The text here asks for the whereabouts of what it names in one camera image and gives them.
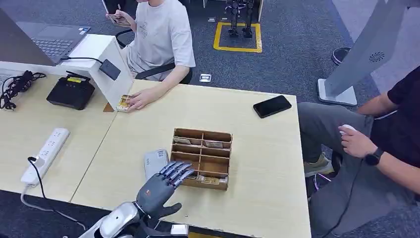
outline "humanoid robot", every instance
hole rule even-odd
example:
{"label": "humanoid robot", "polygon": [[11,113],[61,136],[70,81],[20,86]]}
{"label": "humanoid robot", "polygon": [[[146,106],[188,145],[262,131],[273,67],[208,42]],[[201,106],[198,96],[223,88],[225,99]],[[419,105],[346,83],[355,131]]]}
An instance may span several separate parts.
{"label": "humanoid robot", "polygon": [[171,162],[153,175],[137,193],[136,201],[124,202],[102,217],[79,238],[187,238],[186,234],[163,233],[149,227],[152,221],[181,209],[181,203],[163,207],[181,182],[194,172],[192,164]]}
{"label": "humanoid robot", "polygon": [[245,38],[252,38],[251,21],[252,21],[252,8],[254,7],[254,0],[227,0],[227,7],[225,10],[229,10],[231,14],[231,28],[229,34],[231,37],[238,37],[238,18],[240,17],[240,10],[243,8],[247,9],[246,26],[242,29]]}

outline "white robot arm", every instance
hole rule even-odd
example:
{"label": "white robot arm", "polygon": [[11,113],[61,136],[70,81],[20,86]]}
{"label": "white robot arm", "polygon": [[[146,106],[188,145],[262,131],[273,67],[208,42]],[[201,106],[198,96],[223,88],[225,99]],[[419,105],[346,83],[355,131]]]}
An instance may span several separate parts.
{"label": "white robot arm", "polygon": [[181,182],[194,172],[192,164],[171,162],[153,175],[137,193],[136,201],[124,202],[111,213],[102,217],[79,238],[180,238],[185,234],[162,233],[150,228],[150,220],[158,220],[181,209],[176,203],[163,207]]}

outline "hand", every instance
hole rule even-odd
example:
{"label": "hand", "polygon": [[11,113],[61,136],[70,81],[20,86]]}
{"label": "hand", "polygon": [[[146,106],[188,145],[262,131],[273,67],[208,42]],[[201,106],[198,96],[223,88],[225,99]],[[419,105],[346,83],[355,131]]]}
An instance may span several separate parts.
{"label": "hand", "polygon": [[131,26],[131,24],[127,20],[131,18],[131,16],[127,12],[117,10],[115,11],[115,14],[106,14],[105,16],[118,26],[122,26],[122,27]]}
{"label": "hand", "polygon": [[347,134],[341,136],[341,144],[344,146],[344,152],[347,154],[362,159],[367,154],[373,154],[378,149],[367,136],[359,131],[343,126],[339,126],[338,129]]}
{"label": "hand", "polygon": [[140,110],[145,107],[147,104],[152,103],[163,96],[165,92],[158,89],[157,87],[144,89],[140,92],[133,94],[134,98],[128,101],[128,104],[131,106],[128,108],[128,111],[131,112],[134,109]]}
{"label": "hand", "polygon": [[139,190],[136,203],[152,218],[159,219],[176,213],[181,209],[181,203],[170,207],[163,205],[173,195],[181,182],[194,172],[191,163],[171,162],[159,173],[153,175]]}

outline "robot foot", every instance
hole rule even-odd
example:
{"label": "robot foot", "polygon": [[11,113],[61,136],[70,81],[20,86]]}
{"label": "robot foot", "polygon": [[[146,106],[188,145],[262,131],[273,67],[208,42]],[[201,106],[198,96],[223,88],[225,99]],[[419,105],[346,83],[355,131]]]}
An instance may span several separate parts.
{"label": "robot foot", "polygon": [[239,36],[238,31],[233,30],[233,29],[229,30],[229,34],[230,34],[230,37],[238,37]]}
{"label": "robot foot", "polygon": [[245,38],[252,38],[252,30],[249,28],[243,28],[242,31],[244,32]]}

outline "white mouse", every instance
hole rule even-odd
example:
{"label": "white mouse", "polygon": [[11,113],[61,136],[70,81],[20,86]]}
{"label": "white mouse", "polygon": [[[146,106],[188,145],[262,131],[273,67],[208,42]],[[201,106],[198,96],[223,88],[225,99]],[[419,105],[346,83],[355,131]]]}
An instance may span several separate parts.
{"label": "white mouse", "polygon": [[[354,129],[354,127],[352,127],[351,125],[344,124],[344,125],[342,125],[342,127],[345,127],[345,128],[348,128],[348,129],[352,129],[352,130],[354,130],[354,131],[357,131],[357,130],[356,130],[356,129]],[[341,135],[347,135],[347,133],[345,133],[344,131],[340,131],[340,134],[341,134]]]}

